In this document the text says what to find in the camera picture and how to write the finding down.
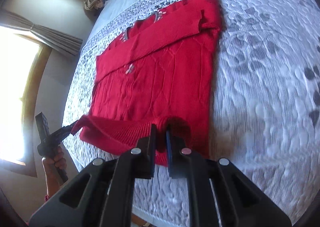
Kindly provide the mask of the person's left hand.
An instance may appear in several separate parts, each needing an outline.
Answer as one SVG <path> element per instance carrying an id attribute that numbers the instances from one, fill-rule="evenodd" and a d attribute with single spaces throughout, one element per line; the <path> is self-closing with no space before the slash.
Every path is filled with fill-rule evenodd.
<path id="1" fill-rule="evenodd" d="M 58 170 L 65 171 L 67 167 L 62 148 L 60 146 L 57 147 L 53 158 L 45 156 L 42 159 L 42 165 L 46 175 L 47 186 L 61 186 L 62 178 L 58 174 Z"/>

